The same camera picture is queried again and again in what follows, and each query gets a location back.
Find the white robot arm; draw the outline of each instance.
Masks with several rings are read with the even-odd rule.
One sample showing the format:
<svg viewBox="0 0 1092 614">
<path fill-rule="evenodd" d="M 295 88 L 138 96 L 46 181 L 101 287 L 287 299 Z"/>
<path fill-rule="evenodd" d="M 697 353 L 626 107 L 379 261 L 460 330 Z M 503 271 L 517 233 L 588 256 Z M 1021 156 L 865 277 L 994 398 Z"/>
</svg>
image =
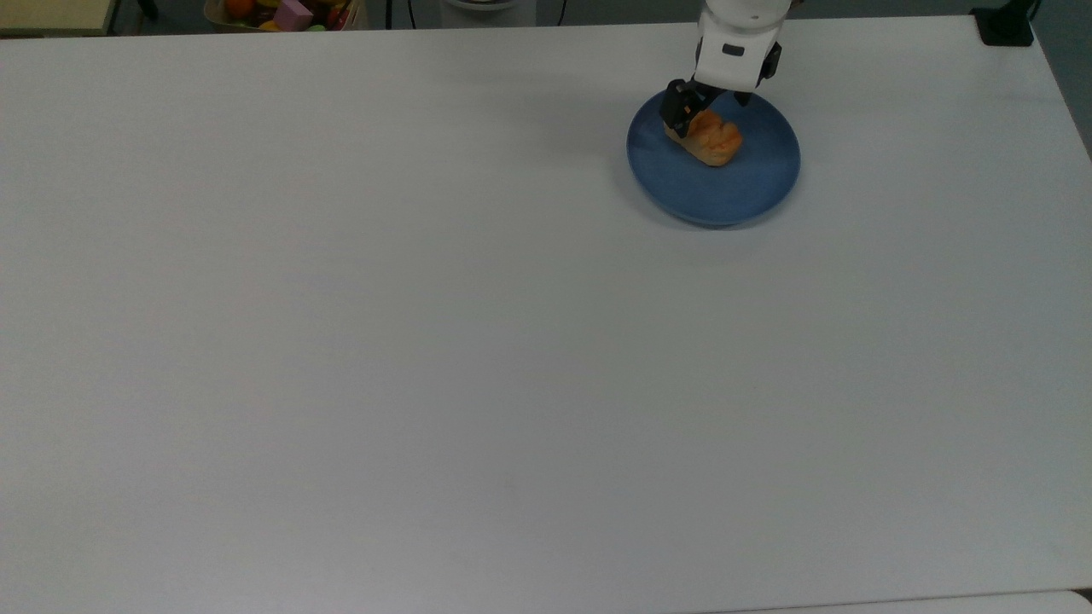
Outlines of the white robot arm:
<svg viewBox="0 0 1092 614">
<path fill-rule="evenodd" d="M 802 0 L 705 0 L 698 22 L 697 67 L 690 81 L 667 85 L 660 115 L 679 137 L 712 102 L 731 91 L 746 105 L 781 58 L 778 35 L 788 9 Z"/>
</svg>

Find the white container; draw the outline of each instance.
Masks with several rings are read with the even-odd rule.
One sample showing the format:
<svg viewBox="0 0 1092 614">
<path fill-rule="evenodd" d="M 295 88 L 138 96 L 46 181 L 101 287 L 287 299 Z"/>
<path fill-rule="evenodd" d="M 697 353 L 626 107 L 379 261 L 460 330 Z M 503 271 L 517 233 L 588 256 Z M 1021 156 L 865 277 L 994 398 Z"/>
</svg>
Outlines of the white container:
<svg viewBox="0 0 1092 614">
<path fill-rule="evenodd" d="M 440 0 L 441 27 L 529 27 L 535 0 Z"/>
</svg>

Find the pink block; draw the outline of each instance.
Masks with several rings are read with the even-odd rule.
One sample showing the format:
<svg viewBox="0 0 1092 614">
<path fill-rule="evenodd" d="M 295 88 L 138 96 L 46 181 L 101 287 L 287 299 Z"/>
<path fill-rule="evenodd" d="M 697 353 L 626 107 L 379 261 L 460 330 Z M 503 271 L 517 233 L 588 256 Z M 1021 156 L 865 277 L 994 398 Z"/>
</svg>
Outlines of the pink block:
<svg viewBox="0 0 1092 614">
<path fill-rule="evenodd" d="M 281 0 L 281 5 L 276 8 L 273 22 L 284 32 L 299 32 L 307 29 L 311 25 L 311 17 L 314 15 L 299 3 L 299 0 Z"/>
</svg>

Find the croissant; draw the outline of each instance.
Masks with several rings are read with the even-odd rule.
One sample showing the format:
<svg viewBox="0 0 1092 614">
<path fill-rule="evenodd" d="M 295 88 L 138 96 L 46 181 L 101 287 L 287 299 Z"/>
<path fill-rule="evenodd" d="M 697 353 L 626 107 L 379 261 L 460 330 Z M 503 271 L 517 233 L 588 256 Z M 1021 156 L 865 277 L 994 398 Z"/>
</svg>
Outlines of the croissant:
<svg viewBox="0 0 1092 614">
<path fill-rule="evenodd" d="M 680 139 L 666 125 L 664 131 L 673 141 L 709 166 L 724 166 L 744 144 L 744 135 L 739 133 L 739 128 L 731 121 L 725 123 L 721 116 L 710 109 L 695 116 L 685 139 Z"/>
</svg>

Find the orange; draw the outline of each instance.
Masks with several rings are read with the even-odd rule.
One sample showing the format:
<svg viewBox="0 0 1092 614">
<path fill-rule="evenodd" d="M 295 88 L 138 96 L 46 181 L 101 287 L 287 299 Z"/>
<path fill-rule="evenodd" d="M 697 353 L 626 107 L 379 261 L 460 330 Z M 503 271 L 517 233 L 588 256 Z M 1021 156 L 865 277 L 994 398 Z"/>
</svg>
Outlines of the orange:
<svg viewBox="0 0 1092 614">
<path fill-rule="evenodd" d="M 254 10 L 254 0 L 224 0 L 227 14 L 234 20 L 245 20 Z"/>
</svg>

